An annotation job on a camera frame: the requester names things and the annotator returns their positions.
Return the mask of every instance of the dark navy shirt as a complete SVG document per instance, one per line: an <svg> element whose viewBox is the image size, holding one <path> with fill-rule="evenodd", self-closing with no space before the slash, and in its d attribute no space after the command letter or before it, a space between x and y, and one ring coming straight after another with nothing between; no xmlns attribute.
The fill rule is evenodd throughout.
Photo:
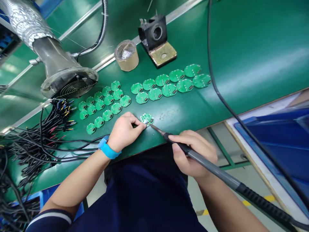
<svg viewBox="0 0 309 232"><path fill-rule="evenodd" d="M104 193L72 223L63 210L37 215L26 232L206 231L198 222L180 171L160 160L118 167Z"/></svg>

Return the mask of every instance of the blue watch strap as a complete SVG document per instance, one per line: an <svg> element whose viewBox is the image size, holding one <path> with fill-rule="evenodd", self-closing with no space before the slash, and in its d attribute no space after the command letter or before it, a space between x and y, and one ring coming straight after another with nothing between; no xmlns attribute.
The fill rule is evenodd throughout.
<svg viewBox="0 0 309 232"><path fill-rule="evenodd" d="M107 141L109 139L109 135L105 136L104 138L102 138L102 140L100 141L98 148L104 152L104 154L110 158L111 160L115 159L118 155L121 154L121 151L119 153L115 152L113 149L111 149L109 147L109 145L107 144Z"/></svg>

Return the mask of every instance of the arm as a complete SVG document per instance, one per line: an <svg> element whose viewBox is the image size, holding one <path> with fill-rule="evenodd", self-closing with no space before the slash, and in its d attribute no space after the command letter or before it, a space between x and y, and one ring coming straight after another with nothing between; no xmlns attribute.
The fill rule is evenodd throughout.
<svg viewBox="0 0 309 232"><path fill-rule="evenodd" d="M127 112L116 121L107 144L115 152L120 152L133 143L145 128L145 124ZM75 216L80 203L93 189L109 162L110 159L101 150L94 152L60 184L41 212L62 209Z"/></svg>
<svg viewBox="0 0 309 232"><path fill-rule="evenodd" d="M192 149L213 163L218 160L215 147L194 131L187 130L180 135L170 135L169 138L175 142L189 144ZM179 169L197 181L210 217L219 232L268 231L223 181L190 157L187 158L175 143L173 152Z"/></svg>

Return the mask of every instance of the floor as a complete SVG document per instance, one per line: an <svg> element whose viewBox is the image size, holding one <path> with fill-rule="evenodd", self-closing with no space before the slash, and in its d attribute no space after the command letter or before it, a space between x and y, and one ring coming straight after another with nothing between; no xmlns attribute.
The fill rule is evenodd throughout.
<svg viewBox="0 0 309 232"><path fill-rule="evenodd" d="M227 131L223 123L217 124L212 127L215 131L216 135L220 139L221 143L224 145L225 149L231 155L234 162L243 161L241 158L241 154L243 152L238 147L237 143L234 141L230 133ZM204 138L206 138L209 142L214 144L214 140L211 138L210 134L206 129L201 129L198 131ZM218 153L219 161L218 165L226 165L228 164L225 160L223 154ZM264 184L262 179L259 177L258 173L252 166L246 166L243 168L231 169L227 171L229 174L239 179L249 188L255 190L261 196L269 196L271 195L267 186ZM104 183L104 173L100 176L98 182L94 186L93 190L87 196L88 205L91 206L102 194L106 191L106 185ZM195 211L200 211L206 209L205 203L203 201L201 192L196 181L189 177L188 182L188 192L190 194L190 198L193 204L193 208ZM248 206L248 208L256 215L256 217L267 227L270 232L282 232L284 231L278 225L276 225L273 221L271 221L268 217L262 214L259 210L255 209L253 206ZM198 216L199 222L208 230L208 232L217 232L211 218L209 215L201 215Z"/></svg>

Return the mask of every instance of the right hand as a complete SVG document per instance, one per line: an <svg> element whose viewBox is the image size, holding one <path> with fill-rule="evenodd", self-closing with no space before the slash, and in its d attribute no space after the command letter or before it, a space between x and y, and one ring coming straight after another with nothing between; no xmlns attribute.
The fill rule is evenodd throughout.
<svg viewBox="0 0 309 232"><path fill-rule="evenodd" d="M218 161L216 148L206 139L192 130L185 130L179 135L169 135L168 138L174 142L188 144L197 153L200 153L212 163ZM211 176L211 173L193 160L191 157L186 157L177 143L173 143L174 160L180 171L194 178L204 178Z"/></svg>

